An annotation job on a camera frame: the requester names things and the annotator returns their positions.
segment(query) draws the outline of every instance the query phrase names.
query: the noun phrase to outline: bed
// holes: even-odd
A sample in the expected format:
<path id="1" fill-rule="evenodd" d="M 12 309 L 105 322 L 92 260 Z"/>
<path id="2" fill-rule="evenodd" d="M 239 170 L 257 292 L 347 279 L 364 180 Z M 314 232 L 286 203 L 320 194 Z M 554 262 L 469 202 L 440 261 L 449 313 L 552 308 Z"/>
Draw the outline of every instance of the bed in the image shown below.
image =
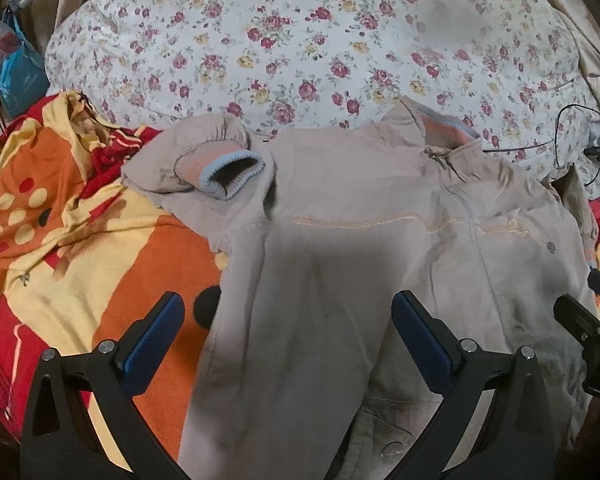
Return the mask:
<path id="1" fill-rule="evenodd" d="M 592 71 L 581 70 L 584 52 L 600 52 L 588 46 L 592 43 L 567 14 L 548 0 L 88 0 L 53 34 L 46 70 L 50 93 L 79 89 L 111 131 L 118 129 L 113 123 L 133 131 L 143 123 L 160 130 L 192 114 L 228 112 L 270 139 L 290 128 L 352 128 L 380 118 L 406 94 L 460 117 L 482 135 L 486 151 L 542 177 L 554 166 L 558 111 L 574 102 L 600 107 L 600 74 L 592 79 Z M 70 130 L 79 133 L 73 126 Z M 584 182 L 598 167 L 579 154 L 599 136 L 595 113 L 569 109 L 562 115 L 557 157 L 560 163 L 575 162 Z M 92 164 L 97 160 L 92 157 Z M 117 192 L 129 193 L 111 189 L 116 185 L 96 189 L 101 199 L 92 204 L 96 210 Z M 587 190 L 600 194 L 600 176 Z M 137 255 L 158 233 L 167 247 L 196 254 L 190 267 L 170 282 L 159 282 L 162 288 L 185 286 L 187 275 L 200 272 L 203 279 L 187 284 L 187 303 L 218 282 L 221 256 L 214 257 L 201 238 L 186 235 L 177 222 L 158 222 L 158 210 L 134 200 L 128 199 L 126 210 L 109 204 L 88 237 L 64 242 L 57 260 L 43 258 L 0 282 L 0 299 L 26 292 L 33 305 L 21 306 L 17 314 L 10 309 L 10 315 L 0 304 L 6 323 L 0 324 L 0 341 L 11 348 L 0 346 L 6 359 L 0 364 L 0 421 L 12 434 L 21 427 L 31 367 L 41 348 L 83 352 L 105 337 L 119 337 L 153 305 L 147 288 L 123 296 L 127 304 L 127 298 L 134 299 L 133 308 L 125 308 L 120 298 L 111 303 L 101 298 L 97 306 L 86 299 L 97 287 L 91 262 L 109 261 L 119 278 L 111 282 L 112 290 L 134 268 L 132 256 L 125 260 L 112 253 L 112 240 L 120 247 L 132 240 Z M 115 233 L 106 229 L 109 221 L 133 223 L 137 216 L 149 216 L 153 223 Z M 68 256 L 62 260 L 64 252 Z M 82 263 L 80 256 L 85 256 Z M 160 258 L 167 257 L 163 251 L 142 260 L 135 279 L 150 281 Z M 79 285 L 63 285 L 54 266 L 62 269 L 73 260 L 72 280 Z M 37 288 L 54 275 L 63 305 L 71 308 L 49 309 L 49 296 Z M 17 301 L 9 304 L 18 308 Z M 138 399 L 141 413 L 174 458 L 183 399 L 190 396 L 205 339 L 205 332 L 188 322 L 182 338 L 195 341 L 196 348 L 189 351 L 181 338 L 170 353 L 169 370 L 162 368 L 161 378 Z M 15 358 L 16 347 L 18 352 L 22 347 L 15 327 L 21 324 L 33 334 L 27 340 L 33 361 Z M 169 384 L 177 387 L 167 408 L 163 399 Z M 11 392 L 19 395 L 16 417 L 10 412 L 16 399 Z M 93 403 L 90 413 L 110 458 L 124 465 Z"/>
<path id="2" fill-rule="evenodd" d="M 266 136 L 376 120 L 406 94 L 544 176 L 560 108 L 596 106 L 573 29 L 547 0 L 89 0 L 46 70 L 53 91 L 80 88 L 121 124 L 228 111 Z M 599 133 L 568 110 L 558 160 Z M 590 180 L 596 165 L 578 166 Z"/>

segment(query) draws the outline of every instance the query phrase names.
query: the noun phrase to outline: metal screw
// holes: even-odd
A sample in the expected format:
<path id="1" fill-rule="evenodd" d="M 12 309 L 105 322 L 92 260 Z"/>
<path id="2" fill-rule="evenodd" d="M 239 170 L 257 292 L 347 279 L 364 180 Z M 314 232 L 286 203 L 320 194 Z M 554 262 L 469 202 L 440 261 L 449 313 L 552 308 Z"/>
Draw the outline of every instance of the metal screw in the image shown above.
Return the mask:
<path id="1" fill-rule="evenodd" d="M 462 339 L 460 346 L 462 347 L 462 350 L 469 352 L 469 354 L 478 349 L 478 343 L 476 343 L 473 339 Z"/>
<path id="2" fill-rule="evenodd" d="M 520 353 L 522 354 L 522 357 L 527 359 L 531 359 L 532 357 L 536 356 L 536 352 L 534 352 L 534 349 L 531 348 L 531 346 L 523 346 L 520 349 Z"/>
<path id="3" fill-rule="evenodd" d="M 47 348 L 42 352 L 41 357 L 43 361 L 51 361 L 51 359 L 56 357 L 56 351 L 53 348 Z"/>
<path id="4" fill-rule="evenodd" d="M 116 347 L 116 344 L 111 339 L 105 339 L 98 345 L 98 352 L 108 354 Z"/>

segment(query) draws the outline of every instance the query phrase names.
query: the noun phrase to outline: zipper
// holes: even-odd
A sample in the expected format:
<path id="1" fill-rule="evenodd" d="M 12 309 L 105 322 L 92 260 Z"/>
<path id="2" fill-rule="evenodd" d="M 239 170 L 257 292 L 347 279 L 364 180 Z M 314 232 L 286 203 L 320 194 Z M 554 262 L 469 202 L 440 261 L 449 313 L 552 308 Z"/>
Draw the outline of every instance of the zipper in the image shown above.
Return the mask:
<path id="1" fill-rule="evenodd" d="M 509 351 L 513 353 L 513 346 L 507 338 L 507 331 L 505 330 L 504 323 L 502 322 L 500 308 L 498 307 L 498 301 L 496 300 L 496 293 L 493 290 L 493 285 L 491 285 L 489 272 L 487 271 L 487 266 L 484 263 L 482 253 L 480 252 L 480 247 L 478 247 L 478 237 L 475 231 L 474 216 L 471 213 L 471 208 L 469 207 L 467 201 L 458 192 L 452 191 L 447 186 L 445 186 L 445 189 L 450 195 L 455 197 L 458 200 L 458 202 L 460 202 L 462 205 L 462 210 L 464 211 L 464 226 L 466 227 L 467 233 L 469 235 L 469 243 L 474 248 L 476 259 L 478 260 L 480 267 L 482 268 L 482 272 L 484 273 L 484 277 L 487 280 L 487 284 L 489 285 L 489 294 L 491 295 L 491 301 L 493 303 L 494 308 L 496 309 L 496 314 L 498 316 L 498 320 L 500 321 L 500 326 L 502 327 L 502 336 L 504 338 L 504 342 L 509 348 Z"/>

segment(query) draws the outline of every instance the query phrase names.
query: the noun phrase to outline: orange yellow blanket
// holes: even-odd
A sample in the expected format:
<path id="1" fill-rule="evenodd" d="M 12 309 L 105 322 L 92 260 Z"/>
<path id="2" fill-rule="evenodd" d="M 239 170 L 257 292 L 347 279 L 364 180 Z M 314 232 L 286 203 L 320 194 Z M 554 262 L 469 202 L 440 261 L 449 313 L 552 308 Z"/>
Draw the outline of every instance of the orange yellow blanket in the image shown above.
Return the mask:
<path id="1" fill-rule="evenodd" d="M 94 150 L 121 134 L 64 92 L 0 141 L 0 420 L 16 437 L 43 349 L 90 351 L 118 339 L 166 290 L 191 305 L 219 282 L 206 240 L 119 180 L 80 198 Z M 205 337 L 189 314 L 134 399 L 174 458 Z M 93 399 L 89 411 L 110 458 L 125 465 Z"/>

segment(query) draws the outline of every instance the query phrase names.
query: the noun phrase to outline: light blue cuff trim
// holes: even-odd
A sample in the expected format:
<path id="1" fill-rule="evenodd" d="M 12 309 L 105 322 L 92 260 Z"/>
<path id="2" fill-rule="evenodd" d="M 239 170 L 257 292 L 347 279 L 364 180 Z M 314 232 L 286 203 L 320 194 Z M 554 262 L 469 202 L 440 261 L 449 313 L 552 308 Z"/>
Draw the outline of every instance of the light blue cuff trim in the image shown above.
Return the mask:
<path id="1" fill-rule="evenodd" d="M 216 173 L 222 170 L 222 168 L 226 168 L 234 162 L 245 160 L 247 158 L 250 158 L 253 161 L 253 165 L 232 176 L 231 181 L 226 188 L 214 179 Z M 211 164 L 208 164 L 203 168 L 200 173 L 200 181 L 196 187 L 213 198 L 229 200 L 242 189 L 242 186 L 244 186 L 252 176 L 257 175 L 263 169 L 264 160 L 262 160 L 262 157 L 256 152 L 252 152 L 251 150 L 239 150 L 238 152 L 227 153 L 226 155 L 219 156 Z"/>

